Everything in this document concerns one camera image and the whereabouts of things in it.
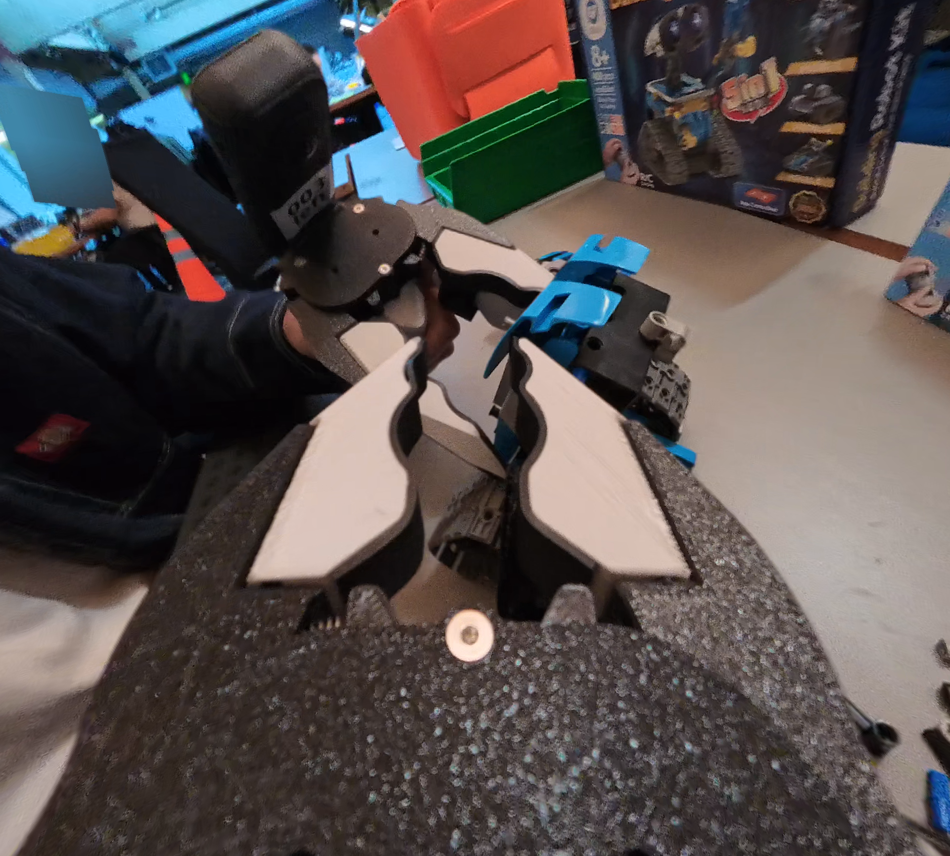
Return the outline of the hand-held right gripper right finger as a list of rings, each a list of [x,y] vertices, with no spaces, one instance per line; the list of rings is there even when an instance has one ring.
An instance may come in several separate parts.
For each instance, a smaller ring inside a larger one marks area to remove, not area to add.
[[[514,368],[531,525],[612,579],[689,579],[624,418],[528,340],[515,341]]]

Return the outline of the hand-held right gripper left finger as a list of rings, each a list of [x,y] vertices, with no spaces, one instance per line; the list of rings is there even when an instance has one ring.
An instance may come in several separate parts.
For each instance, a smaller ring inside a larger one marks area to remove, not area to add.
[[[418,506],[423,344],[412,339],[319,413],[248,585],[336,584],[396,539]]]

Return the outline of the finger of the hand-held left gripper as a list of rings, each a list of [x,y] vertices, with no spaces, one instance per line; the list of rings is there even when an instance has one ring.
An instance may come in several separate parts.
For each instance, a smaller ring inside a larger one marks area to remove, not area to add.
[[[441,304],[467,321],[514,322],[554,278],[518,248],[449,229],[435,239],[432,260]]]
[[[384,321],[360,323],[343,333],[343,347],[367,374],[405,344],[398,327]],[[471,467],[498,478],[505,470],[487,437],[452,404],[445,386],[429,377],[419,398],[422,433]]]

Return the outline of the blue grey tracked toy robot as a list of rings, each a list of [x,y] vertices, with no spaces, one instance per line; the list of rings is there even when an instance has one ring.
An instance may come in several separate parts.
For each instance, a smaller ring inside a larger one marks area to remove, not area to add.
[[[538,261],[554,275],[552,282],[508,322],[485,365],[490,377],[505,363],[493,411],[495,447],[517,467],[518,532],[512,546],[527,565],[553,566],[553,553],[528,552],[531,545],[553,545],[562,556],[595,575],[529,522],[523,510],[522,467],[526,451],[519,439],[519,394],[522,372],[514,368],[514,343],[528,340],[573,375],[584,387],[628,422],[637,422],[681,463],[690,467],[695,453],[679,445],[690,401],[691,380],[675,363],[688,329],[668,314],[670,297],[637,278],[649,249],[624,238],[589,237],[572,254],[552,254]]]

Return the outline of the pile of toy building pieces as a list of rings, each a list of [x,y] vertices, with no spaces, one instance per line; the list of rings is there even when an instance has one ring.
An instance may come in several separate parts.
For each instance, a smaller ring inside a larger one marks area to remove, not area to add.
[[[860,693],[859,702],[846,695],[842,704],[899,815],[948,850],[948,621],[927,654],[885,666],[886,701]]]

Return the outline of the person's left forearm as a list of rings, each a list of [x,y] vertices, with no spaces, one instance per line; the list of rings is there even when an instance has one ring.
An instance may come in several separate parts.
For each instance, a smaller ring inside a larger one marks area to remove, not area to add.
[[[82,368],[54,377],[78,392],[123,388],[168,429],[201,429],[262,415],[348,384],[288,334],[286,298],[234,291],[214,302],[147,289],[122,265],[2,250],[2,302],[65,342]]]

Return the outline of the grey desk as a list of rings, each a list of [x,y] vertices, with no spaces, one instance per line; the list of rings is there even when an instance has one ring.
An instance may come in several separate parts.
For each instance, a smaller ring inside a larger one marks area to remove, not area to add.
[[[642,276],[691,329],[695,472],[778,567],[846,695],[900,733],[878,773],[922,824],[921,732],[948,679],[948,334],[885,289],[947,182],[947,148],[900,143],[847,231],[598,177],[494,225],[531,256],[596,233],[651,249]]]
[[[350,166],[355,192],[360,197],[413,205],[435,200],[420,161],[410,154],[394,127],[339,152],[334,156],[334,166],[339,185],[349,180],[347,166]]]

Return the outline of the person's left hand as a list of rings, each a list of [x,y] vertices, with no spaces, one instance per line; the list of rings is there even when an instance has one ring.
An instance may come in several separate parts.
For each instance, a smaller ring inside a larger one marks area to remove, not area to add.
[[[453,353],[460,333],[460,322],[458,317],[443,305],[440,279],[432,266],[427,264],[421,268],[418,287],[425,313],[424,347],[427,371],[432,373]]]

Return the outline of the black office chair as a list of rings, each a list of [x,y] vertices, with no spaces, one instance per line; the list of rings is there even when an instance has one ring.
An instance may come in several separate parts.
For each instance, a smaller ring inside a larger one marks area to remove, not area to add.
[[[275,256],[242,211],[152,133],[113,123],[103,150],[113,183],[168,223],[214,275],[233,289],[275,291]]]

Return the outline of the orange traffic cone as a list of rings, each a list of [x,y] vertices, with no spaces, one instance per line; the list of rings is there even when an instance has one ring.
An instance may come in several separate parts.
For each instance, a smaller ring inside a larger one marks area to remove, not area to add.
[[[182,234],[161,216],[155,214],[154,219],[164,238],[186,297],[191,301],[202,303],[214,303],[224,299],[225,289],[196,255]]]

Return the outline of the orange felt bag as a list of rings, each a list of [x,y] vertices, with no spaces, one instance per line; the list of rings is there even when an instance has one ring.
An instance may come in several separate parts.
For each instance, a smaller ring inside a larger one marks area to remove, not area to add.
[[[576,78],[564,0],[397,0],[357,40],[410,155]]]

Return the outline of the person's dark denim jacket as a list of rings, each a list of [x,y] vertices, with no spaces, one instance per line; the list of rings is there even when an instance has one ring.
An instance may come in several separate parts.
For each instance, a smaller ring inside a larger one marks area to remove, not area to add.
[[[202,451],[127,397],[2,385],[2,544],[126,572],[167,560]]]

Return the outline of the dark blue toy kit box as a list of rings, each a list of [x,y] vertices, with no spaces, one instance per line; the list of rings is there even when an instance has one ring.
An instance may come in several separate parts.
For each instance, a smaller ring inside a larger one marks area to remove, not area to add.
[[[603,173],[840,229],[885,187],[931,0],[575,0]]]

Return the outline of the person's white shirt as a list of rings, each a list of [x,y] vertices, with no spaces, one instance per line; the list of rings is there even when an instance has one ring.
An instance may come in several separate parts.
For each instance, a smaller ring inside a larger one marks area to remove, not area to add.
[[[36,826],[154,574],[1,553],[1,853]]]

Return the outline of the building robot kit booklet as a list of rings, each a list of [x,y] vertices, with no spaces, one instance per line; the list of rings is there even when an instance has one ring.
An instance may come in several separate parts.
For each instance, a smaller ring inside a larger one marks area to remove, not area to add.
[[[949,333],[949,185],[899,264],[885,298]]]

